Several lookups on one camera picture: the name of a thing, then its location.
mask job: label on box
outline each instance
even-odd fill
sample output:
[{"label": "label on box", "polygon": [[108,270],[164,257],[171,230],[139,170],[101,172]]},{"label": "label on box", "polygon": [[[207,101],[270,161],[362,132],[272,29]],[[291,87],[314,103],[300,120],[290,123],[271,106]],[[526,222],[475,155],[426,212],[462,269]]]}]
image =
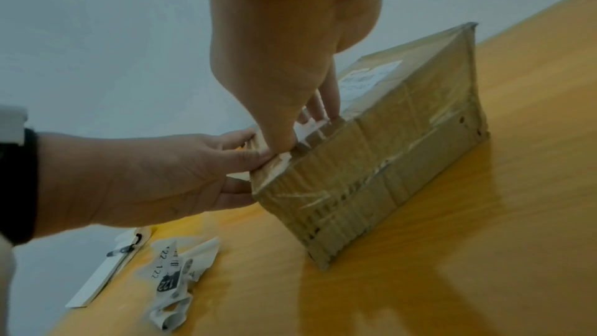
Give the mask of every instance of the label on box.
[{"label": "label on box", "polygon": [[349,72],[339,82],[340,111],[344,111],[350,104],[381,82],[402,63],[401,60],[386,63],[371,69],[362,68]]}]

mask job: black sleeve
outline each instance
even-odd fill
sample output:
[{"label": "black sleeve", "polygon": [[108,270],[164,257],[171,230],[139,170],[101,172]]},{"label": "black sleeve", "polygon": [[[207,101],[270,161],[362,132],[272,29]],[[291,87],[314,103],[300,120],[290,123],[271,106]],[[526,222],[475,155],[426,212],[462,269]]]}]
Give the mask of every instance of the black sleeve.
[{"label": "black sleeve", "polygon": [[37,217],[37,135],[25,130],[25,143],[0,145],[0,233],[13,245],[33,238]]}]

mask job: plain background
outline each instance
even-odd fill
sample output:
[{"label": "plain background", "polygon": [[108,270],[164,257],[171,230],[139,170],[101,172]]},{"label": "plain background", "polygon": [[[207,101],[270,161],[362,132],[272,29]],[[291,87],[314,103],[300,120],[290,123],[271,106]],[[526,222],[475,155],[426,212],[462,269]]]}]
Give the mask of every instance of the plain background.
[{"label": "plain background", "polygon": [[[375,30],[336,66],[467,21],[481,41],[557,1],[384,0]],[[0,0],[0,101],[28,107],[38,130],[81,136],[252,125],[210,73],[210,33],[208,0]],[[118,233],[93,226],[16,248],[12,334],[46,334]]]}]

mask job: wood grain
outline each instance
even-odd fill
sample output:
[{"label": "wood grain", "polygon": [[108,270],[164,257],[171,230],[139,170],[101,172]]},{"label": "wood grain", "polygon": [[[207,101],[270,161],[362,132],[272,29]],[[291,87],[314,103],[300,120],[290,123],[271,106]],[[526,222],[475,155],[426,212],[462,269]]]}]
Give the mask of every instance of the wood grain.
[{"label": "wood grain", "polygon": [[[259,207],[216,214],[226,251],[175,335],[597,334],[596,26],[597,0],[565,0],[481,44],[491,141],[327,272]],[[148,258],[53,334],[159,334],[132,271]]]}]

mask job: taped box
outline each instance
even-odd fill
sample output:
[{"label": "taped box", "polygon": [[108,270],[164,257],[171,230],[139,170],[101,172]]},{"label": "taped box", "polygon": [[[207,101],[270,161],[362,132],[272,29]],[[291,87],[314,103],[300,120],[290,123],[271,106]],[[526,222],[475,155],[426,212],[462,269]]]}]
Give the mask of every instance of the taped box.
[{"label": "taped box", "polygon": [[[251,173],[255,198],[320,269],[488,137],[475,27],[362,57],[338,75],[340,118],[298,127],[293,151]],[[258,133],[249,148],[264,143]]]}]

